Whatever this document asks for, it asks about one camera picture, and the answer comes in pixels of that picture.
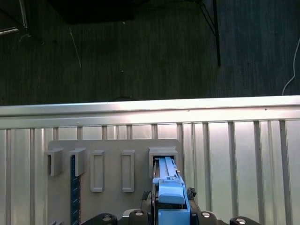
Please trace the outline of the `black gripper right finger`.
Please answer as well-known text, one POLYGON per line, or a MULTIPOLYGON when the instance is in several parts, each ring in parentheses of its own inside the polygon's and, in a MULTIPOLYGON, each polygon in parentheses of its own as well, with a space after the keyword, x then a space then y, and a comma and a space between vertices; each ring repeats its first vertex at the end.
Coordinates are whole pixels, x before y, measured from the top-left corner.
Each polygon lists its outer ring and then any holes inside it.
POLYGON ((233 217, 228 223, 224 222, 223 220, 217 218, 216 215, 210 211, 201 211, 195 202, 195 196, 195 189, 188 187, 187 198, 191 209, 191 225, 259 225, 258 222, 243 216, 233 217))

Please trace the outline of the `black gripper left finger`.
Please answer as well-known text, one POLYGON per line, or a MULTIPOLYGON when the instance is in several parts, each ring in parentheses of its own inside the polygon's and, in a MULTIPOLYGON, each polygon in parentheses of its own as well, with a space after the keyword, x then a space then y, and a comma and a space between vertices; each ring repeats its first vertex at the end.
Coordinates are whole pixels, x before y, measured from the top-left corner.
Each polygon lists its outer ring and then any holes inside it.
POLYGON ((140 209, 130 209, 118 219, 111 213, 100 213, 82 225, 152 225, 152 193, 144 191, 140 209))

